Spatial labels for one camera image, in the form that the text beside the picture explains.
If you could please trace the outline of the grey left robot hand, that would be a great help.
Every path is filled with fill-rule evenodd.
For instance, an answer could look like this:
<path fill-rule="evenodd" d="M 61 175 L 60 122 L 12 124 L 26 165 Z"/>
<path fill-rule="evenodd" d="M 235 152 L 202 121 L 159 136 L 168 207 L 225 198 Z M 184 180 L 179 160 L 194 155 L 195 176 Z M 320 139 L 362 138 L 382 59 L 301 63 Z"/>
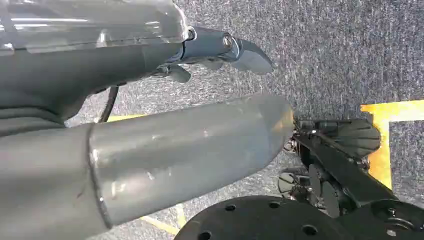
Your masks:
<path fill-rule="evenodd" d="M 282 96 L 65 126 L 90 95 L 223 63 L 273 70 L 257 45 L 190 26 L 171 0 L 1 1 L 1 239 L 84 240 L 266 167 L 293 130 Z"/>

